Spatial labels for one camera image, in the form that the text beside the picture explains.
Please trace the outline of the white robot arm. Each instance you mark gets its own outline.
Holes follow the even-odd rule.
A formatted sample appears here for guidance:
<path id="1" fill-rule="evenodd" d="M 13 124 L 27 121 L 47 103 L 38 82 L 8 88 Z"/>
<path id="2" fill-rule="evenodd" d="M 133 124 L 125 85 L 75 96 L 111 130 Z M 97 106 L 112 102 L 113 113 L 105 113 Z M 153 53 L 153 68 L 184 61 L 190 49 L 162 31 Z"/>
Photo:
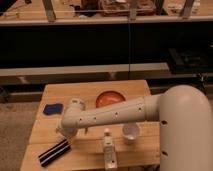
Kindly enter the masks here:
<path id="1" fill-rule="evenodd" d="M 192 86 L 90 110 L 76 99 L 62 115 L 58 131 L 71 138 L 81 128 L 143 121 L 160 123 L 161 171 L 213 171 L 213 110 Z"/>

